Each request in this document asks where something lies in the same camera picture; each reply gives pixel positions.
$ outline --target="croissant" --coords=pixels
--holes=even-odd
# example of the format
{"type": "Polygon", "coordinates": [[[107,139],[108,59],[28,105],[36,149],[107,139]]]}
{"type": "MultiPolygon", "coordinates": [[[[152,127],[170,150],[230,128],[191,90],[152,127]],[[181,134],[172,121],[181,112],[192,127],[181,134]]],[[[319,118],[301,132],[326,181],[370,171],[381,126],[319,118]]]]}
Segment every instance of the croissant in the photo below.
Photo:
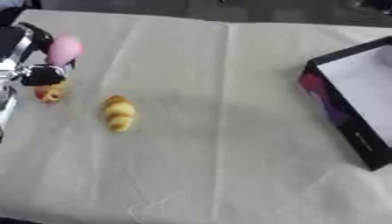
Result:
{"type": "Polygon", "coordinates": [[[66,93],[68,81],[63,80],[59,84],[50,86],[35,87],[34,93],[42,102],[54,103],[58,102],[66,93]]]}
{"type": "Polygon", "coordinates": [[[110,96],[103,103],[102,112],[109,129],[114,132],[128,130],[136,115],[133,105],[120,95],[110,96]]]}

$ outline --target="pink ball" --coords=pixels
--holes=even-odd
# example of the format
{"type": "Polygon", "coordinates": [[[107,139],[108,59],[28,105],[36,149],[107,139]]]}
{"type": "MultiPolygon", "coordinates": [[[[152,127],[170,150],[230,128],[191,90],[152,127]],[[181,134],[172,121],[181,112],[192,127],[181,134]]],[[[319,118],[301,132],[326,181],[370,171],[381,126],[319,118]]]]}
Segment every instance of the pink ball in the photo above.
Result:
{"type": "Polygon", "coordinates": [[[69,61],[79,57],[83,52],[81,42],[72,36],[62,36],[54,40],[49,47],[46,62],[63,67],[69,61]]]}

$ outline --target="gray floor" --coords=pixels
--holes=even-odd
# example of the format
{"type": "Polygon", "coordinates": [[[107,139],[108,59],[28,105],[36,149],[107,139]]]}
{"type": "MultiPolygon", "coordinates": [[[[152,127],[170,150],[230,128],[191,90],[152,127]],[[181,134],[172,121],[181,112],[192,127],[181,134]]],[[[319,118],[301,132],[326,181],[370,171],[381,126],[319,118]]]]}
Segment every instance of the gray floor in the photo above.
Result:
{"type": "Polygon", "coordinates": [[[354,0],[42,0],[44,8],[200,18],[392,27],[392,17],[354,8],[354,0]]]}

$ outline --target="black box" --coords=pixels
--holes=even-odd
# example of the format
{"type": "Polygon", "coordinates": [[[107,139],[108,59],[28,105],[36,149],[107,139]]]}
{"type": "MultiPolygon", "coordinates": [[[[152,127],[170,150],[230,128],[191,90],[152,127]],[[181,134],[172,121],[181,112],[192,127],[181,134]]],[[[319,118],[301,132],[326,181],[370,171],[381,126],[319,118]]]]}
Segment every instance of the black box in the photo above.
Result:
{"type": "Polygon", "coordinates": [[[392,37],[311,59],[299,82],[370,170],[389,164],[392,37]]]}

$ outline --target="white tablecloth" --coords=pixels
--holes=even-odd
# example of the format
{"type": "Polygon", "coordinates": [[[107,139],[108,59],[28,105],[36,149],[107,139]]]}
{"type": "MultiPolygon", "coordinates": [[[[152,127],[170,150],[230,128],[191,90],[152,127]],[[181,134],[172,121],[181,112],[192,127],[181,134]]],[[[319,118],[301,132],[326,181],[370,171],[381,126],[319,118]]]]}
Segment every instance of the white tablecloth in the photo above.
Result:
{"type": "Polygon", "coordinates": [[[392,220],[369,172],[298,87],[305,62],[392,29],[27,11],[85,53],[61,103],[20,88],[0,145],[0,215],[45,223],[368,224],[392,220]],[[112,134],[100,103],[139,117],[112,134]]]}

